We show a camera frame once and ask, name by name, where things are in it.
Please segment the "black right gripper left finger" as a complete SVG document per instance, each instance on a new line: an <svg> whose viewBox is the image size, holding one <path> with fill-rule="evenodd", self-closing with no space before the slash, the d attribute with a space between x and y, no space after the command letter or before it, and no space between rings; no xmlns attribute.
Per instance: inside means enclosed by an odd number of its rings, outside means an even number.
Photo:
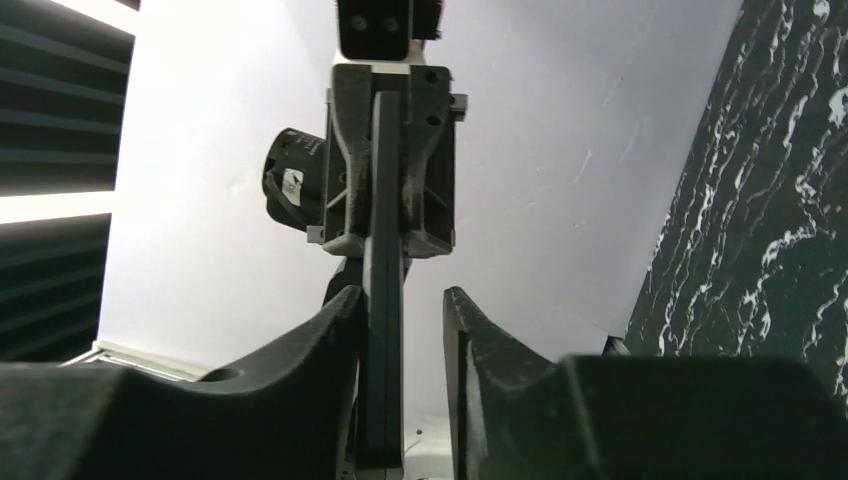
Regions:
<svg viewBox="0 0 848 480"><path fill-rule="evenodd" d="M126 367L5 364L5 479L335 479L343 468L363 295L204 381Z"/></svg>

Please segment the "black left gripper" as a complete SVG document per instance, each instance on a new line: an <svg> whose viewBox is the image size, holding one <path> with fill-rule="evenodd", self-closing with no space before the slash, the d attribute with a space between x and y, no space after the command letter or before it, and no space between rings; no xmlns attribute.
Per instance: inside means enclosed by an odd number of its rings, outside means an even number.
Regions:
<svg viewBox="0 0 848 480"><path fill-rule="evenodd" d="M261 186L268 215L302 232L321 224L324 175L323 249L331 255L364 255L370 217L372 101L369 66L334 66L327 97L326 156L324 139L286 128L272 142L263 166ZM455 245L458 116L450 70L411 66L407 107L408 159L401 190L405 253L415 259L448 255Z"/></svg>

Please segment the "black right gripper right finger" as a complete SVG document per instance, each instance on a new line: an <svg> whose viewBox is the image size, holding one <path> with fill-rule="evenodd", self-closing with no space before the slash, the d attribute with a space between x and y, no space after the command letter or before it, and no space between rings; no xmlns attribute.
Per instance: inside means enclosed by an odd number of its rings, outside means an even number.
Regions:
<svg viewBox="0 0 848 480"><path fill-rule="evenodd" d="M461 288L443 297L458 479L843 479L847 421L777 358L550 361Z"/></svg>

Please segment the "black cylindrical remote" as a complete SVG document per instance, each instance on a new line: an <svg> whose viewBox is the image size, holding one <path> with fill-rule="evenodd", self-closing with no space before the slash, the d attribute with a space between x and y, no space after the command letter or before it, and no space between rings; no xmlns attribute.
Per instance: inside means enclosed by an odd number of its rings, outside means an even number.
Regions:
<svg viewBox="0 0 848 480"><path fill-rule="evenodd" d="M399 214L400 95L380 91L372 118L372 212L368 255L368 338L356 438L359 479L403 472L403 251Z"/></svg>

